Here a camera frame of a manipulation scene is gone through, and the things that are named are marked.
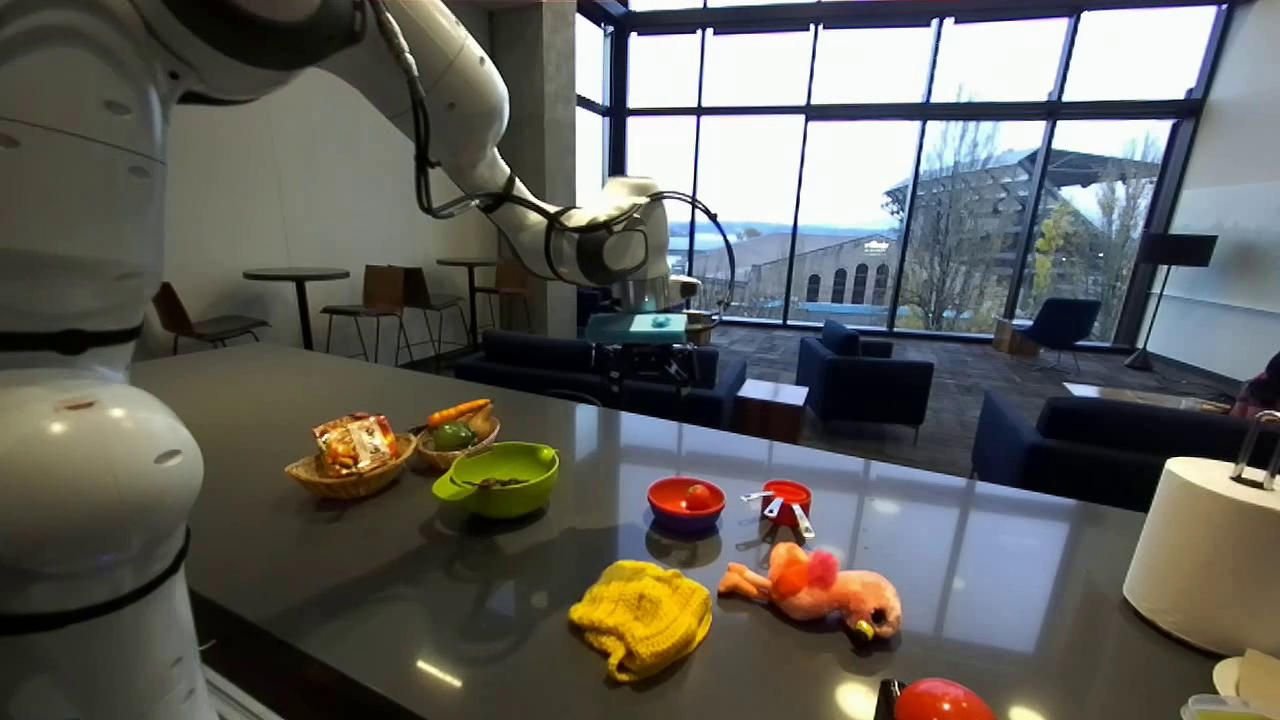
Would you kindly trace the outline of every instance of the tomato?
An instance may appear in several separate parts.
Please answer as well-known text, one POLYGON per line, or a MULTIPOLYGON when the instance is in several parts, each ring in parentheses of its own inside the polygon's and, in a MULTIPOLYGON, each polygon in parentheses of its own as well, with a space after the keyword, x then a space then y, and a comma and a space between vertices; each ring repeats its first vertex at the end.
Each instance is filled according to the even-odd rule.
POLYGON ((891 720, 997 720, 997 714, 947 678, 919 678, 894 696, 891 720))
POLYGON ((717 508, 717 493, 708 483, 687 483, 683 505, 690 512, 708 512, 708 508, 717 508))

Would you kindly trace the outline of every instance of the red object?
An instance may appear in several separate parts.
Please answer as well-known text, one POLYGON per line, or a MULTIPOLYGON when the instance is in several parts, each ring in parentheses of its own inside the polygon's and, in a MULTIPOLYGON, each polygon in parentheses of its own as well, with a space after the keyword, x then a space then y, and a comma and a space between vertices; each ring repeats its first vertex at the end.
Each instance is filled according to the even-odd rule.
POLYGON ((894 696, 891 720, 997 720, 997 714, 966 685, 919 678, 894 696))
POLYGON ((808 518, 811 508, 811 493, 799 479, 763 479, 763 496, 761 496, 761 518, 773 499, 782 499, 779 512, 773 518, 773 523, 794 528, 794 512, 790 505, 799 505, 799 512, 808 518))
POLYGON ((646 483, 646 508, 654 528, 675 538, 702 538, 717 531, 723 493, 700 478, 666 478, 646 483))

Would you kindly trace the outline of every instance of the gray table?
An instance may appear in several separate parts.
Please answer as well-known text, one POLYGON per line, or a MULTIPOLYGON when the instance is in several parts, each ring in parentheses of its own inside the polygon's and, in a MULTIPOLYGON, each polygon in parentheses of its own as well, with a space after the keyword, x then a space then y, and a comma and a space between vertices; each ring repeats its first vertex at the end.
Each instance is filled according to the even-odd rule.
POLYGON ((1121 601, 1137 512, 272 345, 144 362, 136 386, 168 401, 209 456, 197 595, 413 715, 848 720, 867 715, 880 678, 954 678, 1004 710, 1103 720, 1175 715, 1211 688, 1211 657, 1121 601), (425 478, 319 512, 278 473, 325 418, 376 409, 414 425, 475 392, 495 401, 503 437, 563 453, 537 523, 464 528, 425 499, 425 478), (850 651, 841 634, 718 601, 683 670, 641 694, 611 688, 563 623, 606 561, 654 555, 717 586, 727 561, 763 552, 749 505, 702 543, 646 538, 644 487, 666 473, 708 478, 731 499, 766 478, 808 479, 821 543, 900 586, 900 643, 850 651))

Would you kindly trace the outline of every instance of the glass wall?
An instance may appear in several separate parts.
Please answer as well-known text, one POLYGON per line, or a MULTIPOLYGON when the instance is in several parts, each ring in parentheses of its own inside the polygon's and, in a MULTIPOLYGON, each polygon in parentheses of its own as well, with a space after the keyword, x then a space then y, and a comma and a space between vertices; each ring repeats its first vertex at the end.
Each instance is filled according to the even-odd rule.
POLYGON ((821 17, 799 5, 779 29, 727 26, 731 5, 757 0, 644 0, 624 26, 624 174, 690 194, 731 237, 723 252, 672 210, 666 256, 700 300, 731 290, 727 321, 988 335, 1092 298, 1097 341, 1116 341, 1218 5, 876 29, 794 26, 821 17))

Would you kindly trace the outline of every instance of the chair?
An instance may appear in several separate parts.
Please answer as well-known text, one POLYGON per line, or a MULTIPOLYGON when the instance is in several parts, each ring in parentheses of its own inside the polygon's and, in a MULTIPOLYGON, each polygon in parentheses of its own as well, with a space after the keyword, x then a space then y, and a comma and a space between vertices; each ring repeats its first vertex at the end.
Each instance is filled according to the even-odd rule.
POLYGON ((533 275, 520 270, 520 260, 501 260, 492 270, 492 283, 481 283, 475 298, 495 300, 495 328, 533 328, 533 275))
POLYGON ((395 263, 362 263, 359 305, 325 305, 319 318, 325 318, 325 352, 331 349, 331 321, 355 321, 359 355, 381 362, 383 321, 392 321, 395 362, 400 362, 400 349, 402 355, 413 355, 407 328, 402 328, 402 270, 395 263))
POLYGON ((1036 349, 1056 349, 1066 352, 1082 335, 1092 335, 1100 300, 1066 300, 1066 298, 1046 298, 1036 311, 1031 325, 1012 328, 1012 335, 1031 341, 1036 349))
POLYGON ((808 414, 827 425, 909 425, 919 432, 932 397, 932 362, 891 355, 887 341, 856 335, 837 321, 799 335, 794 386, 808 386, 808 414))
POLYGON ((160 328, 171 335, 168 352, 177 355, 181 341, 198 341, 209 349, 221 349, 237 335, 256 335, 256 328, 268 328, 268 321, 261 318, 202 318, 202 321, 192 321, 189 305, 177 298, 177 290, 164 279, 151 298, 151 307, 160 318, 160 328))
POLYGON ((402 270, 402 307, 420 307, 429 321, 429 345, 439 345, 444 321, 454 318, 458 335, 467 335, 467 307, 464 298, 432 298, 425 270, 402 270))

